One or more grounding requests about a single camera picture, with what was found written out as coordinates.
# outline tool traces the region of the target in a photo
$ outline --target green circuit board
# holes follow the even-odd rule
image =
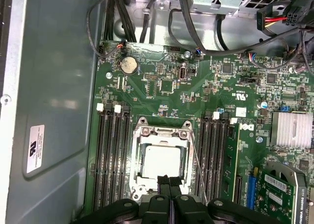
[[[116,45],[116,42],[106,41],[104,49],[110,50]],[[109,179],[106,185],[109,188],[103,191],[110,198],[99,201],[98,206],[130,197],[128,167],[132,131],[142,116],[151,125],[168,127],[181,127],[189,120],[196,137],[196,149],[206,112],[228,113],[230,119],[236,119],[236,123],[233,122],[236,138],[229,143],[231,150],[226,152],[226,155],[232,154],[230,157],[233,157],[234,168],[228,172],[224,160],[223,176],[231,177],[227,186],[222,184],[222,192],[225,191],[227,197],[234,201],[234,192],[238,190],[237,199],[241,205],[247,206],[249,176],[255,167],[263,168],[266,160],[302,169],[307,175],[308,183],[314,185],[314,155],[310,150],[282,150],[270,145],[271,112],[282,107],[289,107],[290,112],[313,112],[314,81],[308,72],[296,74],[293,71],[300,63],[292,62],[278,71],[265,71],[255,68],[248,59],[239,58],[238,55],[192,55],[184,60],[184,50],[174,47],[127,43],[126,49],[126,54],[117,50],[106,61],[100,59],[97,65],[85,196],[86,214],[97,209],[95,200],[101,199],[95,195],[97,174],[115,179]],[[137,61],[138,69],[132,75],[125,75],[120,69],[121,60],[125,56],[131,56]],[[276,57],[256,57],[256,61],[266,66],[282,63]],[[183,62],[186,64],[186,73],[180,79],[180,66]],[[260,109],[259,104],[263,101],[267,102],[267,109]],[[125,106],[127,111],[128,118],[123,118],[121,122],[128,137],[119,139],[119,143],[123,141],[125,146],[112,149],[117,155],[116,159],[110,154],[100,158],[100,161],[107,163],[108,169],[99,171],[95,168],[99,160],[97,151],[99,132],[102,129],[97,106],[117,102]],[[131,126],[123,126],[126,122],[130,122]],[[261,137],[262,141],[257,142],[257,137]],[[308,161],[307,166],[301,168],[300,161]],[[193,176],[196,179],[196,162],[194,166]],[[236,175],[241,177],[240,187],[235,187]],[[195,189],[191,187],[191,194],[195,193]]]

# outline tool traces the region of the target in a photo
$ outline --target microchip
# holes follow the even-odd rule
[[[231,63],[222,64],[222,73],[223,74],[232,74],[232,65]]]
[[[204,88],[204,93],[205,94],[210,94],[210,88]]]
[[[268,115],[268,110],[265,110],[265,109],[260,110],[260,115],[261,116],[267,116]]]
[[[172,81],[163,80],[161,82],[161,91],[162,92],[172,92],[173,91]]]
[[[275,84],[276,78],[277,78],[276,74],[267,74],[267,81],[266,82],[269,84]]]
[[[308,170],[309,169],[309,161],[308,160],[300,160],[299,169],[300,170]]]

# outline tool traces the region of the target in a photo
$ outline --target white label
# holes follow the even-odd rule
[[[33,126],[30,128],[27,153],[27,173],[30,173],[41,166],[44,146],[44,132],[44,125]]]
[[[283,200],[281,198],[279,198],[278,196],[274,195],[273,193],[269,192],[269,197],[275,201],[276,203],[280,204],[281,206],[283,206]]]
[[[237,107],[235,109],[236,117],[246,117],[246,107]]]
[[[247,95],[241,94],[241,93],[237,93],[236,94],[236,99],[237,100],[246,100]]]
[[[284,192],[287,192],[287,185],[283,184],[282,182],[265,175],[265,181],[268,182],[269,184],[273,185],[274,187],[277,187],[279,190],[282,190]]]
[[[254,124],[240,124],[240,130],[254,131]]]

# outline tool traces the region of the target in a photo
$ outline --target black cable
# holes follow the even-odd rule
[[[157,0],[150,0],[146,6],[147,9],[152,9],[152,6]],[[144,20],[143,20],[143,30],[141,33],[141,37],[139,39],[140,43],[144,43],[146,33],[147,33],[147,28],[148,28],[148,23],[149,23],[149,14],[144,14]]]
[[[113,22],[114,22],[114,0],[108,0],[103,39],[112,40],[110,39],[110,37],[113,36],[113,34],[111,34],[113,32],[113,30],[111,30],[111,25],[113,25]]]
[[[132,39],[132,36],[131,36],[131,32],[130,32],[129,25],[127,23],[126,17],[124,16],[124,13],[122,11],[121,4],[117,0],[116,0],[116,5],[117,5],[117,10],[118,10],[119,15],[120,15],[122,27],[123,27],[124,33],[126,35],[126,39],[128,41],[130,41],[130,42],[133,42],[133,39]]]
[[[222,25],[222,21],[226,18],[226,15],[217,15],[217,37],[218,37],[218,41],[220,43],[220,46],[222,47],[223,50],[228,51],[229,48],[227,47],[223,37],[222,37],[222,33],[221,33],[221,25]]]
[[[302,48],[302,41],[300,41],[300,43],[297,45],[297,48],[295,49],[293,55],[282,65],[277,66],[277,67],[265,67],[265,66],[260,66],[259,64],[257,64],[254,60],[251,61],[251,63],[256,66],[257,68],[260,68],[262,70],[278,70],[281,69],[283,67],[286,67],[292,60],[294,60],[297,55],[299,54],[300,50]]]
[[[277,34],[276,33],[274,33],[273,31],[271,31],[269,28],[265,28],[263,31],[263,34],[264,35],[267,35],[267,36],[269,36],[269,37],[275,37]],[[283,44],[283,46],[284,47],[286,47],[286,50],[287,50],[287,52],[289,52],[289,45],[288,45],[288,43],[286,42],[286,40],[285,39],[279,39],[281,42],[282,42],[282,44]]]
[[[175,43],[175,46],[181,47],[185,50],[189,50],[189,51],[195,51],[195,49],[192,49],[188,46],[183,45],[182,43],[180,43],[177,38],[174,36],[172,29],[171,29],[171,25],[172,25],[172,21],[173,21],[173,13],[174,12],[182,12],[180,9],[172,9],[169,13],[169,19],[168,19],[168,33],[170,38],[172,39],[172,41]]]
[[[301,42],[302,42],[302,56],[303,56],[303,59],[304,59],[304,63],[305,63],[305,66],[306,66],[306,69],[308,69],[308,71],[310,72],[310,74],[312,76],[314,76],[314,73],[312,72],[310,66],[309,66],[309,62],[308,62],[308,59],[307,59],[307,56],[306,56],[306,45],[305,45],[305,32],[302,31],[301,32],[302,35],[301,35]]]
[[[104,2],[105,0],[98,0],[96,3],[94,3],[90,9],[87,11],[87,15],[86,15],[86,26],[87,26],[87,36],[88,36],[88,40],[89,40],[89,43],[90,43],[90,46],[92,47],[94,53],[99,56],[99,57],[102,57],[102,58],[107,58],[109,56],[111,56],[116,50],[117,48],[114,48],[112,51],[110,51],[109,53],[107,54],[102,54],[100,53],[95,44],[94,44],[94,41],[93,41],[93,38],[92,38],[92,33],[91,33],[91,29],[90,29],[90,14],[92,13],[93,9],[98,6],[99,4],[101,4],[102,2]]]
[[[113,40],[113,25],[114,25],[114,6],[115,1],[110,0],[110,20],[109,20],[109,27],[108,27],[108,40]]]
[[[120,14],[121,20],[122,20],[122,18],[124,18],[126,20],[127,29],[130,31],[130,36],[131,36],[130,41],[136,43],[136,37],[135,37],[133,24],[132,24],[131,18],[129,16],[129,13],[125,7],[123,0],[116,0],[116,4],[117,4],[117,7],[120,6],[120,9],[122,12]]]
[[[168,20],[168,31],[169,31],[169,35],[171,37],[171,39],[173,40],[173,42],[177,45],[177,46],[180,46],[184,49],[187,49],[187,50],[191,50],[191,48],[188,48],[187,46],[184,46],[183,44],[181,44],[177,39],[176,37],[173,35],[172,33],[172,30],[171,30],[171,25],[172,25],[172,13],[174,12],[180,12],[181,10],[179,9],[172,9],[170,11],[170,14],[169,14],[169,20]],[[228,51],[215,51],[215,50],[206,50],[206,53],[203,52],[204,54],[206,55],[216,55],[216,56],[224,56],[224,55],[232,55],[232,54],[235,54],[235,53],[243,53],[243,52],[246,52],[246,51],[251,51],[251,50],[255,50],[257,48],[260,48],[264,45],[267,45],[277,39],[281,39],[285,36],[288,36],[288,35],[292,35],[296,32],[298,32],[299,29],[298,28],[295,28],[295,29],[292,29],[292,30],[289,30],[289,31],[286,31],[284,33],[281,33],[281,34],[278,34],[276,37],[272,37],[272,38],[269,38],[267,40],[264,40],[260,43],[257,43],[257,44],[253,44],[253,45],[250,45],[250,46],[246,46],[246,47],[243,47],[243,48],[239,48],[239,49],[235,49],[235,50],[228,50]]]
[[[262,47],[266,44],[269,44],[275,40],[278,40],[278,39],[281,39],[285,36],[292,35],[292,34],[299,32],[299,28],[295,28],[295,29],[286,31],[284,33],[278,34],[276,37],[272,37],[272,38],[269,38],[267,40],[264,40],[258,44],[250,45],[250,46],[235,49],[235,50],[228,50],[228,51],[206,50],[202,44],[202,41],[200,40],[200,38],[198,37],[198,34],[196,32],[195,26],[193,24],[193,21],[192,21],[190,12],[189,12],[189,6],[187,3],[187,0],[180,0],[180,5],[181,5],[183,17],[185,20],[187,30],[189,31],[189,34],[191,35],[191,37],[194,40],[194,42],[196,43],[196,45],[200,48],[200,50],[206,55],[224,56],[224,55],[231,55],[231,54],[235,54],[235,53],[243,53],[245,51],[251,51],[251,50],[260,48],[260,47]]]

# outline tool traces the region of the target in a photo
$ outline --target capacitor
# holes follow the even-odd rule
[[[257,107],[258,107],[258,109],[267,109],[267,108],[268,108],[268,104],[267,104],[267,102],[265,102],[265,101],[260,101],[260,102],[257,104]]]
[[[304,72],[304,71],[306,71],[306,66],[304,65],[304,66],[297,66],[295,69],[294,69],[294,72],[296,73],[296,74],[299,74],[299,73],[302,73],[302,72]]]
[[[184,52],[184,57],[185,57],[186,59],[190,59],[190,58],[191,58],[191,52],[190,52],[190,51],[185,51],[185,52]]]

